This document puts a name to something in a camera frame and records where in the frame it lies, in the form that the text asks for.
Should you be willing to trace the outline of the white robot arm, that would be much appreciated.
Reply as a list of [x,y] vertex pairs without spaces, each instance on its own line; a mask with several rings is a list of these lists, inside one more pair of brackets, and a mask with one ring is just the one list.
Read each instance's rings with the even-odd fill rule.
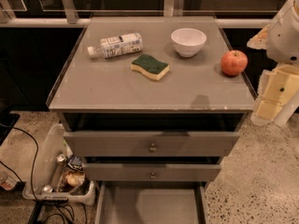
[[267,57],[278,63],[261,74],[251,121],[283,126],[298,108],[299,0],[288,0],[247,46],[265,49]]

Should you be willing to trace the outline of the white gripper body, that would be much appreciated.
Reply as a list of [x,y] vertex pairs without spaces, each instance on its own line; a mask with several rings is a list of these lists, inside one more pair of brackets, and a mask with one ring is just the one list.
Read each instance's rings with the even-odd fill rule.
[[276,88],[298,88],[299,66],[280,63],[271,71],[269,82]]

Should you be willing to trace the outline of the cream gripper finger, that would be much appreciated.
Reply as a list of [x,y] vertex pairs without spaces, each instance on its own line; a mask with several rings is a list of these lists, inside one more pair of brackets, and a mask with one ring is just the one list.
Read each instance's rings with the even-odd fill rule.
[[265,25],[265,27],[254,37],[252,37],[247,46],[251,49],[266,49],[267,47],[267,37],[269,31],[269,24]]
[[274,121],[283,106],[299,91],[298,88],[276,88],[270,85],[271,71],[263,70],[254,105],[254,118],[258,121]]

